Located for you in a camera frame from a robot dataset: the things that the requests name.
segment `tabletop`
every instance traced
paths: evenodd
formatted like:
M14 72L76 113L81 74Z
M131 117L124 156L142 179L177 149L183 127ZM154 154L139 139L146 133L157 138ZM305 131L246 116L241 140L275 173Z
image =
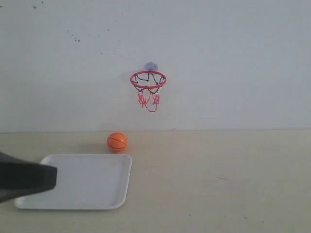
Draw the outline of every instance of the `tabletop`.
M132 171L110 211L18 210L0 233L305 233L311 229L311 130L126 132ZM109 153L109 133L3 133L0 151Z

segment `orange basketball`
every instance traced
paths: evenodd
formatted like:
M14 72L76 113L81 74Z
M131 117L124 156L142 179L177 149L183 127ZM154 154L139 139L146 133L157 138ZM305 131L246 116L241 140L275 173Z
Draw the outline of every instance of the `orange basketball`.
M114 153L121 152L125 149L127 138L122 133L113 133L107 139L107 146Z

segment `white wall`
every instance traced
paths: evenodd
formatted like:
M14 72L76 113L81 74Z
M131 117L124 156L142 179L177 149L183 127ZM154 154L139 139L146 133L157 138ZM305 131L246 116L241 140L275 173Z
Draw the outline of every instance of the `white wall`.
M1 132L311 128L309 0L43 1L0 0Z

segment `orange ball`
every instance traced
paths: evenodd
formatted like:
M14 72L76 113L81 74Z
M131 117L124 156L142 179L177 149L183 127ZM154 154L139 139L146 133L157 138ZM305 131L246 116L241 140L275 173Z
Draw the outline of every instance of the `orange ball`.
M113 133L107 139L107 146L114 153L121 152L125 149L127 138L122 133Z

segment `red rim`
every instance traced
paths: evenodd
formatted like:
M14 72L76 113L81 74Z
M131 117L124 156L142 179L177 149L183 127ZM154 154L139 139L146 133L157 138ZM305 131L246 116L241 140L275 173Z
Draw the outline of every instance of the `red rim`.
M164 81L162 83L160 83L159 85L156 85L156 86L141 86L141 85L138 85L135 81L133 81L133 78L135 78L136 75L145 74L145 73L153 73L153 74L161 75L164 78ZM162 87L166 83L166 77L165 77L164 74L162 74L160 72L157 72L157 71L144 70L144 71L140 71L140 72L137 72L137 73L133 74L131 76L130 81L131 81L132 85L134 85L135 87L138 87L138 88L142 88L142 89L155 89L155 88Z

